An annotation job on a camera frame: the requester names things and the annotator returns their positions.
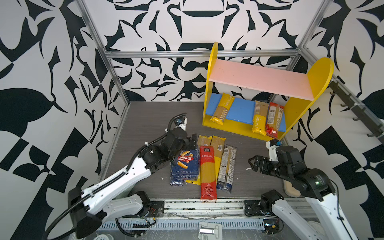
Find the blue Barilla pasta box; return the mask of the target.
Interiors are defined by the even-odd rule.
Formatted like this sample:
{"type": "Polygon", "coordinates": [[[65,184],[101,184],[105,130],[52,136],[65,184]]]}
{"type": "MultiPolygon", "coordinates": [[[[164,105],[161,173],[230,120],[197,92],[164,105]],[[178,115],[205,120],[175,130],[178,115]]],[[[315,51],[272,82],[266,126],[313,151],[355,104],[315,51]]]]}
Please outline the blue Barilla pasta box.
{"type": "Polygon", "coordinates": [[[196,181],[200,174],[199,151],[184,149],[171,163],[171,186],[183,186],[187,181],[196,181]]]}

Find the small red spaghetti bag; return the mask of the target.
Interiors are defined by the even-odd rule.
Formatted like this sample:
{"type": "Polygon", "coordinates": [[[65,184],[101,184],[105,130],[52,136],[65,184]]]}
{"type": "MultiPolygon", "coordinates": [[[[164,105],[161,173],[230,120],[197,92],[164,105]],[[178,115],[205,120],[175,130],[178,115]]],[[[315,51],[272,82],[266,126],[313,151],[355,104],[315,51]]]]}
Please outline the small red spaghetti bag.
{"type": "Polygon", "coordinates": [[[281,122],[283,120],[284,107],[271,103],[268,111],[268,118],[266,124],[266,133],[267,136],[277,139],[280,129],[281,122]]]}

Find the yellow spaghetti bag front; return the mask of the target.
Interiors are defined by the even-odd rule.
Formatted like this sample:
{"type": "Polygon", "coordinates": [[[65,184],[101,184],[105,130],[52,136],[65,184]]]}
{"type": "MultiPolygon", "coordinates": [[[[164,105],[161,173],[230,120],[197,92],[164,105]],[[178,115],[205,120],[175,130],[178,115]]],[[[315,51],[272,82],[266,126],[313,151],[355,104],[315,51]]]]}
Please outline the yellow spaghetti bag front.
{"type": "Polygon", "coordinates": [[[253,116],[253,127],[252,132],[266,136],[266,124],[268,118],[269,104],[255,101],[254,116],[253,116]]]}

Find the long red spaghetti bag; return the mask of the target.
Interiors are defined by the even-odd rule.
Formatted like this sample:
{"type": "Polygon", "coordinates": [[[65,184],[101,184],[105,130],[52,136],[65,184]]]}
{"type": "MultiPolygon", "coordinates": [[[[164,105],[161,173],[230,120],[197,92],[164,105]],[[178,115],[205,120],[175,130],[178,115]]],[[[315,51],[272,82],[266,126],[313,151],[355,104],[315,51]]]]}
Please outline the long red spaghetti bag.
{"type": "Polygon", "coordinates": [[[213,147],[200,147],[201,200],[216,200],[216,169],[213,147]]]}

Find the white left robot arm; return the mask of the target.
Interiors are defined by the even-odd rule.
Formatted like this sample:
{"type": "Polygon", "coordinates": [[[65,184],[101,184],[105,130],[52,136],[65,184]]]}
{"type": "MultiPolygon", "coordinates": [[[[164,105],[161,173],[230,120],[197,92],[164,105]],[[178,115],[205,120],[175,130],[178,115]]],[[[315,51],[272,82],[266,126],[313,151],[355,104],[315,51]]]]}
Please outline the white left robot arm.
{"type": "Polygon", "coordinates": [[[60,214],[45,230],[42,239],[47,240],[54,227],[66,216],[70,215],[73,228],[58,236],[59,240],[75,233],[77,238],[84,238],[94,233],[108,217],[116,218],[136,215],[145,205],[150,203],[147,195],[137,193],[132,196],[135,209],[108,210],[116,197],[134,186],[137,182],[148,178],[161,169],[166,162],[174,161],[184,148],[195,147],[197,135],[188,136],[182,128],[167,131],[150,143],[145,143],[133,155],[129,164],[102,182],[81,190],[76,187],[69,192],[68,209],[60,214]]]}

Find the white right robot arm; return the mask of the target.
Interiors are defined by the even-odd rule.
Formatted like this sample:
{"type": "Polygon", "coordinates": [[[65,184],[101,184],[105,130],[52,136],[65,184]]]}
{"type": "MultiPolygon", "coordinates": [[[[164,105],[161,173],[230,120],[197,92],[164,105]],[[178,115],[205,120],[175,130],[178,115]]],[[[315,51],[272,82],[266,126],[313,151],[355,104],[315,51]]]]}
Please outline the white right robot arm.
{"type": "Polygon", "coordinates": [[[261,195],[258,201],[245,201],[245,215],[280,219],[302,240],[356,240],[357,236],[339,204],[338,189],[319,169],[306,166],[298,149],[267,142],[268,157],[256,155],[248,160],[251,169],[292,184],[314,210],[323,232],[301,217],[276,190],[261,195]]]}

